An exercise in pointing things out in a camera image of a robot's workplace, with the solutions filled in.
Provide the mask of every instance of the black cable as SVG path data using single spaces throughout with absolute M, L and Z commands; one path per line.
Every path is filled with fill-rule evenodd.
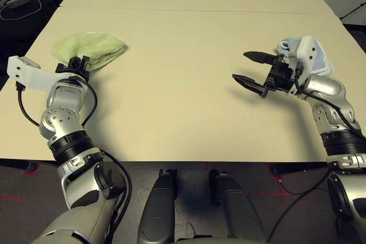
M 292 195 L 300 195 L 300 194 L 303 194 L 304 192 L 306 192 L 306 191 L 308 191 L 308 190 L 306 190 L 306 191 L 302 191 L 302 192 L 300 192 L 300 193 L 294 193 L 294 192 L 292 192 L 292 191 L 289 191 L 285 186 L 284 186 L 284 184 L 282 183 L 282 180 L 279 180 L 280 181 L 280 185 L 281 185 L 281 187 L 287 192 L 287 193 L 289 193 L 289 194 L 292 194 Z M 323 191 L 326 191 L 327 193 L 329 193 L 326 189 L 323 189 L 323 188 L 316 188 L 317 190 L 323 190 Z
M 85 126 L 87 121 L 90 119 L 90 117 L 92 117 L 92 115 L 94 114 L 96 108 L 97 108 L 97 105 L 98 105 L 98 96 L 97 96 L 97 93 L 96 91 L 93 89 L 93 87 L 87 83 L 84 79 L 82 78 L 75 78 L 77 81 L 83 83 L 84 85 L 86 85 L 88 87 L 88 89 L 91 91 L 91 93 L 93 94 L 93 97 L 94 97 L 94 105 L 93 105 L 93 108 L 92 110 L 90 111 L 90 113 L 87 115 L 87 117 L 84 119 L 84 121 L 81 123 L 81 126 Z
M 282 215 L 279 217 L 279 219 L 277 220 L 277 222 L 274 224 L 272 230 L 270 231 L 268 238 L 266 240 L 266 243 L 269 243 L 272 240 L 273 235 L 276 232 L 277 227 L 279 226 L 279 224 L 281 223 L 282 219 L 284 219 L 284 217 L 288 214 L 288 212 L 292 209 L 292 207 L 294 205 L 296 205 L 300 200 L 302 200 L 305 196 L 307 196 L 309 193 L 311 193 L 313 190 L 317 189 L 318 186 L 320 184 L 322 184 L 322 182 L 328 177 L 329 173 L 331 171 L 328 170 L 327 173 L 318 181 L 318 183 L 316 183 L 313 187 L 311 187 L 310 189 L 308 189 L 307 191 L 303 192 L 300 196 L 298 196 L 295 201 L 293 201 L 290 206 L 287 207 L 287 209 L 282 213 Z
M 121 197 L 121 199 L 119 201 L 119 203 L 114 208 L 112 217 L 110 219 L 110 226 L 114 226 L 114 224 L 116 222 L 116 218 L 117 218 L 118 214 L 120 213 L 120 208 L 121 208 L 123 202 L 125 201 L 126 194 L 127 194 L 127 192 L 124 191 L 123 194 L 122 194 L 122 197 Z
M 37 123 L 36 121 L 34 121 L 26 112 L 26 110 L 24 109 L 23 106 L 23 101 L 22 101 L 22 90 L 18 90 L 18 103 L 19 103 L 19 107 L 21 108 L 21 111 L 23 113 L 23 115 L 26 117 L 26 119 L 28 119 L 31 123 L 35 124 L 37 127 L 39 127 L 39 123 Z
M 188 222 L 188 224 L 190 224 L 190 226 L 192 227 L 193 234 L 194 234 L 193 238 L 195 238 L 196 237 L 196 230 L 194 229 L 192 223 Z
M 366 4 L 366 2 L 361 3 L 360 6 L 358 6 L 357 8 L 353 9 L 352 11 L 350 11 L 348 14 L 343 15 L 342 17 L 339 18 L 339 20 L 342 20 L 343 18 L 349 16 L 350 14 L 352 14 L 354 11 L 358 10 L 359 8 L 361 8 L 362 6 L 364 6 Z
M 326 193 L 330 193 L 328 190 L 326 190 L 326 189 L 323 189 L 323 188 L 316 188 L 316 190 L 322 190 L 322 191 L 324 191 L 324 192 L 326 192 Z
M 109 228 L 109 232 L 107 237 L 105 238 L 104 243 L 105 244 L 111 244 L 112 240 L 113 240 L 113 234 L 116 232 L 117 227 L 120 225 L 122 218 L 124 217 L 128 204 L 130 203 L 131 200 L 131 196 L 132 196 L 132 180 L 130 175 L 128 174 L 128 172 L 126 171 L 126 169 L 122 166 L 122 164 L 111 154 L 107 153 L 104 150 L 101 150 L 105 155 L 107 155 L 110 159 L 112 159 L 112 161 L 114 161 L 118 167 L 120 167 L 120 169 L 123 171 L 123 173 L 125 174 L 125 177 L 127 179 L 127 188 L 128 188 L 128 193 L 127 193 L 127 197 L 126 199 L 121 199 L 121 201 L 119 202 L 119 205 L 121 206 L 123 204 L 123 201 L 125 202 L 123 205 L 123 208 L 121 209 L 121 212 L 119 214 L 119 216 L 117 217 L 116 221 L 110 226 Z
M 302 93 L 302 94 L 305 94 L 307 95 L 308 97 L 311 97 L 311 98 L 314 98 L 318 101 L 321 101 L 327 105 L 329 105 L 330 107 L 334 108 L 336 110 L 336 112 L 338 113 L 338 115 L 340 116 L 340 118 L 342 119 L 342 121 L 347 125 L 347 127 L 351 130 L 351 132 L 353 132 L 355 135 L 357 135 L 358 137 L 362 138 L 363 140 L 366 140 L 366 137 L 362 135 L 361 131 L 358 131 L 356 130 L 349 122 L 348 120 L 346 119 L 346 117 L 344 117 L 344 115 L 342 114 L 341 112 L 341 108 L 339 108 L 337 105 L 334 105 L 333 103 L 330 103 L 329 101 L 323 99 L 323 98 L 320 98 L 320 97 L 317 97 L 316 95 L 313 95 L 311 93 L 308 93 L 307 91 L 304 91 L 300 85 L 299 85 L 299 75 L 297 73 L 297 69 L 296 69 L 296 74 L 295 74 L 295 86 L 296 86 L 296 89 L 299 93 Z

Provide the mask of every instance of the green towel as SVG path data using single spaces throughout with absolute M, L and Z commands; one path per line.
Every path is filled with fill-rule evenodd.
M 106 33 L 72 34 L 52 48 L 52 54 L 65 65 L 71 57 L 89 57 L 88 71 L 107 65 L 124 51 L 125 42 Z

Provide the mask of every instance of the red tape mark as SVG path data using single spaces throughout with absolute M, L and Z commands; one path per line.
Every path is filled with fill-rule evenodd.
M 26 202 L 27 201 L 27 199 L 19 198 L 19 197 L 0 197 L 0 200 L 17 201 L 17 202 Z
M 283 197 L 287 197 L 291 194 L 280 192 L 280 193 L 252 193 L 249 195 L 252 195 L 254 197 L 281 197 L 281 198 L 283 198 Z

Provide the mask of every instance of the white plastic part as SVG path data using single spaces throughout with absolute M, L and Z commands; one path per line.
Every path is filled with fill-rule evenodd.
M 49 92 L 59 80 L 77 76 L 73 73 L 51 73 L 41 70 L 39 64 L 28 57 L 9 57 L 7 74 L 10 78 L 20 82 L 29 89 Z
M 311 35 L 303 37 L 298 46 L 294 49 L 293 58 L 290 59 L 293 68 L 296 68 L 298 63 L 304 65 L 304 71 L 299 77 L 299 85 L 301 86 L 312 73 L 312 67 L 316 58 L 315 40 Z M 297 92 L 295 84 L 292 85 L 288 94 L 295 95 Z

